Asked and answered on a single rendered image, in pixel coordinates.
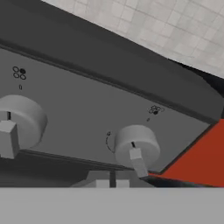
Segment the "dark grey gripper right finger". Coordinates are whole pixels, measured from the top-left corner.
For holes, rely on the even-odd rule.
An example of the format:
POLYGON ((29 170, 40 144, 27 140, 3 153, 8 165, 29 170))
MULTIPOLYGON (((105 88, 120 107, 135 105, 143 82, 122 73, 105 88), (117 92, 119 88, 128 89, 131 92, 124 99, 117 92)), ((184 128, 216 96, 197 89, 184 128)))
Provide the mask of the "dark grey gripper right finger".
POLYGON ((134 171, 118 171, 116 173, 117 188, 150 188, 151 184, 141 180, 134 171))

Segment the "grey stove knob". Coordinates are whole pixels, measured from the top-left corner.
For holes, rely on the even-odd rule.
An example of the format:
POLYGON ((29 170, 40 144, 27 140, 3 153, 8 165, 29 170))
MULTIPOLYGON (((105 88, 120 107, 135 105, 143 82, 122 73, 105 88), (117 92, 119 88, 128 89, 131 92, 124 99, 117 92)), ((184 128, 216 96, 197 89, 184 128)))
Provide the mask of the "grey stove knob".
POLYGON ((14 94, 0 98, 0 157, 13 159, 36 146, 46 125, 46 113, 35 101, 14 94))
POLYGON ((132 168, 141 179, 159 159, 160 147, 154 132, 143 125, 130 125, 115 135, 115 159, 119 165, 132 168))

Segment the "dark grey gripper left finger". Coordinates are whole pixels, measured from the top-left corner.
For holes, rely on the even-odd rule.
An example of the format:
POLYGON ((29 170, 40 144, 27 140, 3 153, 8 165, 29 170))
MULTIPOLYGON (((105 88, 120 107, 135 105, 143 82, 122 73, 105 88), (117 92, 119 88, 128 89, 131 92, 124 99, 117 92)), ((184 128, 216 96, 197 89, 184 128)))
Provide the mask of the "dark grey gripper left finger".
POLYGON ((87 188, 109 188, 109 172, 108 171, 90 171, 87 177, 73 187, 87 188))

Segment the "dark grey stove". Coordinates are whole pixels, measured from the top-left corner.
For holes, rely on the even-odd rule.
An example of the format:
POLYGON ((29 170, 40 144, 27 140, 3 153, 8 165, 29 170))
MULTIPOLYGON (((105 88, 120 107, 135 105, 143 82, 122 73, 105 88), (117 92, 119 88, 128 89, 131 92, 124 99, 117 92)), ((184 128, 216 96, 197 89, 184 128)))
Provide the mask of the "dark grey stove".
POLYGON ((165 172, 224 119, 213 80, 41 0, 0 0, 0 98, 25 96, 47 116, 41 141, 0 157, 0 172, 73 185, 103 171, 116 186, 118 171, 135 172, 116 162, 116 134, 143 125, 160 156, 141 180, 207 186, 151 174, 165 172))

